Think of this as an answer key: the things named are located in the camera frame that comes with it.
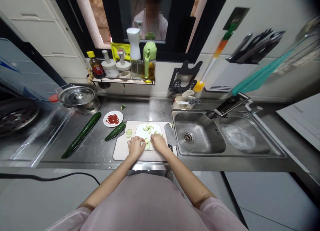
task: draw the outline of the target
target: woman's left hand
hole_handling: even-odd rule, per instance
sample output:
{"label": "woman's left hand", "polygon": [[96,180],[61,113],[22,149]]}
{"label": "woman's left hand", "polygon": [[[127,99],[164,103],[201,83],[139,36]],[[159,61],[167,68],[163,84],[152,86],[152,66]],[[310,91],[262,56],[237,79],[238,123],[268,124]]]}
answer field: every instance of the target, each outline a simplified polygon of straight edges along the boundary
{"label": "woman's left hand", "polygon": [[145,140],[139,136],[132,137],[131,140],[128,141],[129,155],[135,159],[139,158],[146,147],[146,143],[141,145],[142,141],[145,142]]}

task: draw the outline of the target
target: chopped red chili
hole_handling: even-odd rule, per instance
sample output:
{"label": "chopped red chili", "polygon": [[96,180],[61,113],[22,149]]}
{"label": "chopped red chili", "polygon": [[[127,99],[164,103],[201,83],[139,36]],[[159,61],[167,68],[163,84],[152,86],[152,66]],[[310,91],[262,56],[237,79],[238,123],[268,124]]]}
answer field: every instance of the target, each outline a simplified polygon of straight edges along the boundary
{"label": "chopped red chili", "polygon": [[110,124],[114,124],[114,123],[118,124],[119,123],[118,116],[117,115],[109,115],[107,122]]}

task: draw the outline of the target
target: white seasoning jar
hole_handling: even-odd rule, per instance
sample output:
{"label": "white seasoning jar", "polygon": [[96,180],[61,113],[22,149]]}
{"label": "white seasoning jar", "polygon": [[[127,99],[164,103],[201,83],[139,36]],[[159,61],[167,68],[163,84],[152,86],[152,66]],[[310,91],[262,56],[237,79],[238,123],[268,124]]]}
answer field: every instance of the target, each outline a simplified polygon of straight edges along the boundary
{"label": "white seasoning jar", "polygon": [[116,68],[115,60],[111,60],[108,55],[107,50],[103,50],[102,54],[105,58],[105,61],[101,63],[103,70],[105,71],[107,78],[117,78],[119,76],[119,71]]}
{"label": "white seasoning jar", "polygon": [[120,79],[130,79],[131,78],[131,66],[128,61],[123,58],[123,51],[119,51],[120,61],[116,63],[116,68],[119,70]]}

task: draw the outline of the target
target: yellow bottle cap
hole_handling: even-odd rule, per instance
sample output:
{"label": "yellow bottle cap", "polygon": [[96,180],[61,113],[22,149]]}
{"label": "yellow bottle cap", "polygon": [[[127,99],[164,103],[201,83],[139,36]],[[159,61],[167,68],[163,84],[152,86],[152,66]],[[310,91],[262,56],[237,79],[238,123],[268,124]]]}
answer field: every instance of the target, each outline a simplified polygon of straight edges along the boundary
{"label": "yellow bottle cap", "polygon": [[87,55],[88,55],[89,58],[95,57],[93,51],[87,51]]}

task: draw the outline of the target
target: oil sprayer bottle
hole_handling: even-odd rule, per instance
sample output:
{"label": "oil sprayer bottle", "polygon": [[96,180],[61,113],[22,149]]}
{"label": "oil sprayer bottle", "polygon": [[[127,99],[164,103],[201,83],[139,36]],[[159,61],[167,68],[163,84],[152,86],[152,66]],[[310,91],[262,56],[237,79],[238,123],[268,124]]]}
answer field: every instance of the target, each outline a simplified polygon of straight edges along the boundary
{"label": "oil sprayer bottle", "polygon": [[127,34],[130,42],[131,79],[139,81],[142,78],[142,60],[140,54],[140,29],[128,28]]}

